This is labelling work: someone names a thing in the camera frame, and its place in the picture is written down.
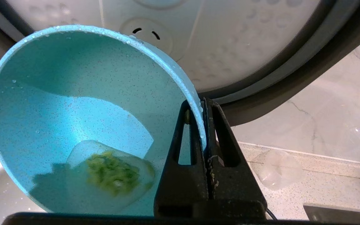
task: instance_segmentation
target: white marble wall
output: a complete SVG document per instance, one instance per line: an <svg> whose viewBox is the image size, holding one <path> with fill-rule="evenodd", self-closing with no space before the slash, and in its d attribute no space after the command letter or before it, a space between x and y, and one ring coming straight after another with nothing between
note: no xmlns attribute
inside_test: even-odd
<svg viewBox="0 0 360 225"><path fill-rule="evenodd" d="M239 141L360 161L360 46L286 103L232 129Z"/></svg>

